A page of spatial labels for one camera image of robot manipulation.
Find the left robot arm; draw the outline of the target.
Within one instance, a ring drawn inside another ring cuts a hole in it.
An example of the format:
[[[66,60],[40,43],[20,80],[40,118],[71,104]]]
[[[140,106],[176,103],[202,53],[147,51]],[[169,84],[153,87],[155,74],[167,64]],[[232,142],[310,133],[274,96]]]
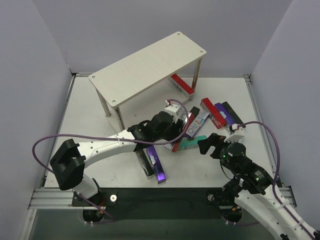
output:
[[[62,191],[74,190],[91,206],[100,203],[102,193],[85,168],[109,157],[137,152],[159,141],[173,141],[183,132],[182,119],[165,111],[111,136],[110,140],[76,143],[65,140],[50,160],[53,174]]]

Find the red silver toothpaste box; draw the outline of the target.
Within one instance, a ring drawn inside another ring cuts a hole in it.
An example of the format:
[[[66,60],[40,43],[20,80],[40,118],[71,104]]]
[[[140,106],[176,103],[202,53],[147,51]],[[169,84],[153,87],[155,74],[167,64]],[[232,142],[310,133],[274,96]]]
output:
[[[175,142],[175,143],[168,143],[168,144],[165,144],[164,147],[170,150],[171,152],[176,153],[177,151],[182,149],[181,143],[182,141]]]

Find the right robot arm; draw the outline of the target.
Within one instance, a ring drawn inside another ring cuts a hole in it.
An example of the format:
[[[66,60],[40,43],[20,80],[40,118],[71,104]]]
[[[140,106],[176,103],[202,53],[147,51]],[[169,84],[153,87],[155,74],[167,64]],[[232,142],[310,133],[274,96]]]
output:
[[[226,142],[225,136],[212,133],[197,144],[202,155],[214,147],[210,156],[233,174],[233,178],[221,188],[225,203],[234,203],[246,210],[276,240],[320,238],[320,233],[306,223],[283,196],[271,175],[247,157],[242,143]]]

